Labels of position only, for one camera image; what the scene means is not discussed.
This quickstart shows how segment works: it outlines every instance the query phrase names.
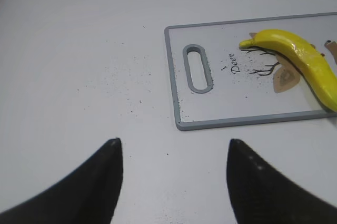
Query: antler drawing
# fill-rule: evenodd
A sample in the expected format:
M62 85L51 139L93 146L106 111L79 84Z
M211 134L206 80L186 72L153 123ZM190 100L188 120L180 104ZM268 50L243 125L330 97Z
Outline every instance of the antler drawing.
M255 33L250 33L250 36L253 38L255 36ZM291 62L289 62L286 58L283 57L283 55L275 51L267 50L261 47L250 47L249 49L244 49L242 51L246 51L247 54L254 51L261 51L262 53L260 55L270 54L275 56L275 58L277 59L277 62L275 64L265 65L265 67L269 67L269 69L263 70L253 69L253 71L250 72L250 74L267 76L271 75L278 65L281 65L281 67L276 71L273 77L273 85L275 93L287 91L299 83L301 78L300 73L291 64Z

